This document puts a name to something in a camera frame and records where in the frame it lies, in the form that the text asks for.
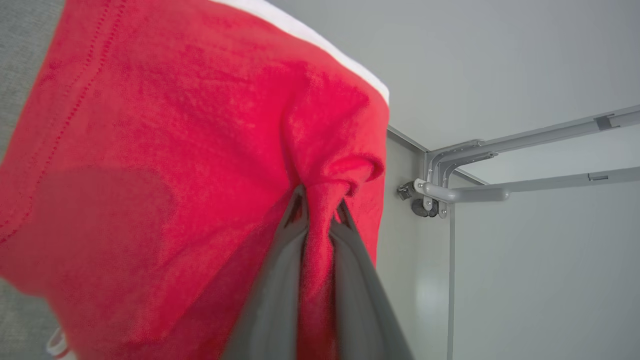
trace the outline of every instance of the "red towel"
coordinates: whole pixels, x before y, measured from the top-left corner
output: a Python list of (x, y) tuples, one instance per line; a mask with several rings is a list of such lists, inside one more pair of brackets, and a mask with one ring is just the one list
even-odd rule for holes
[(80, 359), (214, 359), (307, 188), (298, 355), (336, 358), (330, 219), (375, 261), (387, 91), (262, 0), (67, 0), (0, 167), (0, 275)]

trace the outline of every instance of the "white fabric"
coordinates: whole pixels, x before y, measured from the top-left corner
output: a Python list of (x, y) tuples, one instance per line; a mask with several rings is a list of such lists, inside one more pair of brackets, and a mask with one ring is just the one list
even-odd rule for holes
[(238, 10), (250, 13), (256, 17), (259, 17), (267, 22), (272, 23), (282, 31), (314, 44), (320, 49), (326, 51), (329, 55), (333, 56), (342, 66), (351, 70), (356, 75), (360, 76), (366, 82), (368, 82), (373, 88), (375, 88), (380, 95), (385, 99), (387, 104), (389, 103), (389, 90), (371, 71), (367, 70), (364, 66), (351, 59), (349, 56), (343, 54), (338, 48), (333, 46), (327, 39), (323, 38), (320, 34), (316, 33), (313, 29), (304, 25), (291, 15), (278, 9), (265, 0), (210, 0), (214, 3), (225, 4)]

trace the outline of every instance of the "gray cloth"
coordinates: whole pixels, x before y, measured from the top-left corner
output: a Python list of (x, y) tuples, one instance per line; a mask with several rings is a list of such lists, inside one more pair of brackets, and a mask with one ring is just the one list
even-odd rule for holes
[[(0, 159), (60, 18), (64, 0), (0, 0)], [(0, 279), (0, 359), (50, 359), (45, 344), (58, 327), (42, 299)]]

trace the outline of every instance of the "stitched seam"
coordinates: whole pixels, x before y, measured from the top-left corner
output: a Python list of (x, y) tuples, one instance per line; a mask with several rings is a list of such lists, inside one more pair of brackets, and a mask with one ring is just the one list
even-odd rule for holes
[[(8, 233), (5, 237), (0, 239), (0, 244), (4, 243), (5, 241), (9, 240), (9, 238), (14, 236), (18, 232), (18, 230), (20, 229), (20, 227), (22, 226), (24, 221), (27, 219), (27, 217), (31, 214), (31, 211), (33, 209), (33, 194), (35, 194), (36, 189), (38, 188), (38, 185), (40, 185), (40, 183), (42, 182), (42, 179), (47, 174), (47, 169), (49, 168), (49, 166), (52, 163), (53, 157), (56, 154), (56, 150), (58, 150), (58, 146), (60, 144), (60, 140), (62, 139), (62, 136), (65, 133), (65, 130), (68, 128), (68, 126), (71, 123), (72, 119), (74, 118), (76, 112), (80, 108), (80, 105), (82, 105), (82, 103), (84, 101), (84, 98), (86, 97), (87, 92), (93, 86), (93, 82), (98, 77), (98, 75), (102, 72), (102, 68), (104, 67), (104, 64), (105, 64), (105, 62), (107, 60), (107, 55), (109, 54), (109, 50), (111, 49), (111, 44), (113, 43), (113, 40), (114, 40), (114, 38), (115, 38), (115, 36), (117, 34), (117, 31), (118, 31), (118, 27), (120, 25), (120, 22), (122, 21), (122, 15), (124, 14), (124, 8), (125, 8), (125, 4), (126, 4), (127, 0), (120, 0), (120, 2), (121, 2), (121, 4), (119, 6), (116, 6), (116, 9), (118, 11), (116, 13), (116, 19), (113, 22), (113, 25), (111, 26), (111, 32), (109, 33), (107, 39), (104, 41), (104, 45), (102, 46), (102, 50), (100, 52), (98, 69), (96, 70), (95, 74), (91, 77), (89, 82), (84, 86), (83, 91), (81, 92), (80, 96), (76, 99), (76, 104), (74, 105), (72, 110), (67, 114), (67, 119), (66, 119), (65, 123), (62, 125), (62, 127), (60, 128), (58, 136), (56, 137), (56, 139), (54, 141), (54, 146), (51, 149), (51, 154), (49, 155), (49, 157), (48, 157), (47, 161), (45, 162), (45, 164), (42, 166), (42, 169), (40, 171), (40, 176), (38, 176), (38, 181), (36, 182), (36, 184), (33, 186), (33, 189), (31, 190), (31, 196), (29, 196), (29, 202), (28, 202), (27, 210), (26, 210), (25, 214), (20, 218), (19, 221), (17, 221), (16, 226), (13, 229), (12, 232)], [(71, 92), (71, 89), (73, 88), (73, 86), (80, 80), (80, 78), (87, 71), (87, 69), (89, 68), (89, 66), (91, 65), (91, 63), (92, 63), (92, 61), (94, 59), (95, 55), (93, 54), (93, 52), (94, 52), (94, 49), (95, 49), (96, 42), (97, 42), (97, 40), (99, 38), (99, 31), (100, 31), (100, 28), (102, 27), (103, 22), (107, 18), (107, 15), (109, 13), (110, 4), (111, 4), (111, 0), (109, 0), (109, 3), (105, 6), (105, 9), (104, 9), (104, 11), (102, 13), (102, 16), (100, 17), (100, 20), (98, 21), (98, 23), (96, 25), (95, 33), (93, 35), (91, 44), (89, 45), (89, 50), (87, 50), (87, 57), (86, 57), (86, 59), (84, 61), (83, 68), (80, 70), (79, 74), (73, 79), (71, 84), (69, 84), (69, 86), (67, 86), (67, 89), (65, 90), (65, 93), (63, 94), (64, 97), (68, 97), (68, 95)], [(56, 120), (56, 118), (58, 116), (59, 116), (59, 114), (56, 114), (55, 116), (52, 117), (51, 121), (49, 122), (49, 129), (50, 129), (49, 130), (49, 136), (52, 133), (51, 130), (54, 127), (55, 120)], [(42, 147), (44, 146), (46, 141), (47, 140), (44, 140), (38, 146), (38, 149), (36, 150), (36, 152), (34, 153), (34, 155), (31, 158), (31, 165), (27, 169), (25, 169), (25, 171), (24, 171), (24, 177), (27, 177), (29, 170), (31, 170), (34, 166), (36, 166), (39, 152), (42, 150)], [(0, 228), (2, 228), (5, 225), (8, 225), (10, 223), (11, 223), (10, 220), (7, 220), (7, 221), (4, 222), (4, 224), (0, 225)]]

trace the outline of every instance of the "gray wall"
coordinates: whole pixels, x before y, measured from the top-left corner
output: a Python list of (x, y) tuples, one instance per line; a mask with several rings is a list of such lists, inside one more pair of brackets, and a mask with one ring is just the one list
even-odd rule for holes
[(640, 182), (456, 205), (454, 360), (640, 359)]

